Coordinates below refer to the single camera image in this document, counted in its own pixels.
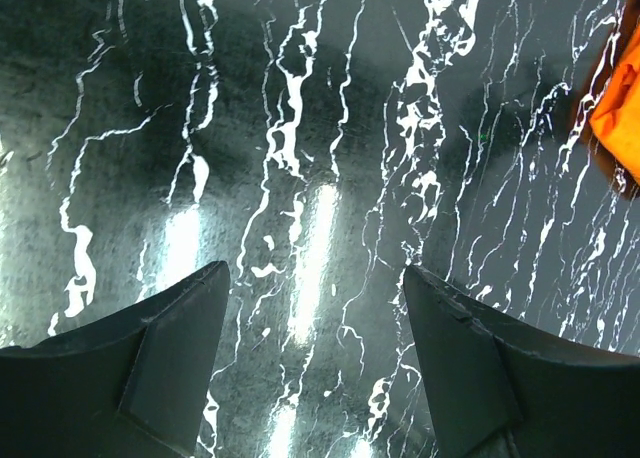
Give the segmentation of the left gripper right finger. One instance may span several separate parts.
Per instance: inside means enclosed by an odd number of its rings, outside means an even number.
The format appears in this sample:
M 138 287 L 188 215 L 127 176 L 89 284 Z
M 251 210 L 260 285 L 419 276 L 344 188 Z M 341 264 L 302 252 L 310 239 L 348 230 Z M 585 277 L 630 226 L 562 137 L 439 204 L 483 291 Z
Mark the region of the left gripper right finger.
M 442 456 L 638 456 L 637 357 L 542 331 L 421 267 L 403 290 Z

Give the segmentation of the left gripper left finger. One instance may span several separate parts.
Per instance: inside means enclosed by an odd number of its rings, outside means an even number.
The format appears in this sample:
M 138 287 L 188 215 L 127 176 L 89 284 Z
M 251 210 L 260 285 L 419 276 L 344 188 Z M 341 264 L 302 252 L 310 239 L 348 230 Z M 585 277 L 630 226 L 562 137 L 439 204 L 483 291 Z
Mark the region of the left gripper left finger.
M 5 457 L 190 457 L 228 303 L 212 262 L 139 303 L 1 352 Z

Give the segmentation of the orange t shirt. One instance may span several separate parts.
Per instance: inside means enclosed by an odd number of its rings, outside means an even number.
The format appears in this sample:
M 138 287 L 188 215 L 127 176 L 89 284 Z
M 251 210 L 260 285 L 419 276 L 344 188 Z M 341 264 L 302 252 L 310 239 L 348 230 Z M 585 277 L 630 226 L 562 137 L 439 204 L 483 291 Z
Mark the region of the orange t shirt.
M 638 24 L 589 123 L 599 143 L 639 183 Z

